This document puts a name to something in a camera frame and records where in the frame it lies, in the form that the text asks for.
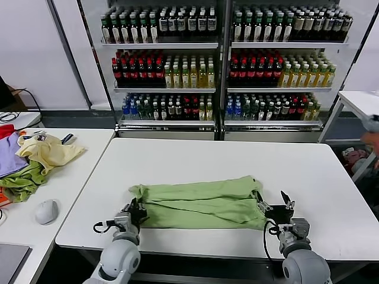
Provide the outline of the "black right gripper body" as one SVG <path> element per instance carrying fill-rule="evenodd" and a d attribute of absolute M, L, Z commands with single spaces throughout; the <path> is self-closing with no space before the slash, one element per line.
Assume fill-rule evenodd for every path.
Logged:
<path fill-rule="evenodd" d="M 293 210 L 285 205 L 273 205 L 265 211 L 264 216 L 277 225 L 289 224 L 293 217 Z"/>

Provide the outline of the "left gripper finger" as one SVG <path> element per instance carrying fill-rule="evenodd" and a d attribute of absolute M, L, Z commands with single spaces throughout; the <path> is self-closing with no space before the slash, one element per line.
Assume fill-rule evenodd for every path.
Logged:
<path fill-rule="evenodd" d="M 147 214 L 146 208 L 144 207 L 143 203 L 141 203 L 140 201 L 137 202 L 137 214 L 138 214 L 138 217 L 137 217 L 138 220 L 147 220 L 149 217 Z"/>
<path fill-rule="evenodd" d="M 138 199 L 133 198 L 121 211 L 133 213 L 137 209 L 138 209 Z"/>

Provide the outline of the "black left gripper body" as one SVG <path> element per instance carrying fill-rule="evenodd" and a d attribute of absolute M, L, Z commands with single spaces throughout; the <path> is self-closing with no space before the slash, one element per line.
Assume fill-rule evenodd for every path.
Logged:
<path fill-rule="evenodd" d="M 138 220 L 137 212 L 130 213 L 130 217 L 131 217 L 131 224 L 134 225 L 137 229 L 140 229 L 140 226 L 146 221 L 146 220 Z"/>

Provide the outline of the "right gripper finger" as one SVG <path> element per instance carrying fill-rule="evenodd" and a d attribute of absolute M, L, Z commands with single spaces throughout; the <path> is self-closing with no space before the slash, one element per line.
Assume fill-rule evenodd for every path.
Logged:
<path fill-rule="evenodd" d="M 256 197 L 259 209 L 262 212 L 267 212 L 269 210 L 269 205 L 264 201 L 264 199 L 261 196 L 261 194 L 259 193 L 259 191 L 255 192 L 255 197 Z"/>
<path fill-rule="evenodd" d="M 285 203 L 285 208 L 287 210 L 293 211 L 295 206 L 295 201 L 293 201 L 285 192 L 281 191 L 281 196 Z"/>

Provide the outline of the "person's hand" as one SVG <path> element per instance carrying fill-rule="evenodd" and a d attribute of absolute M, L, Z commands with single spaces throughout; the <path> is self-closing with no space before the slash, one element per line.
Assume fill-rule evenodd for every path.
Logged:
<path fill-rule="evenodd" d="M 367 132 L 361 137 L 361 141 L 370 145 L 374 153 L 379 155 L 379 133 Z"/>

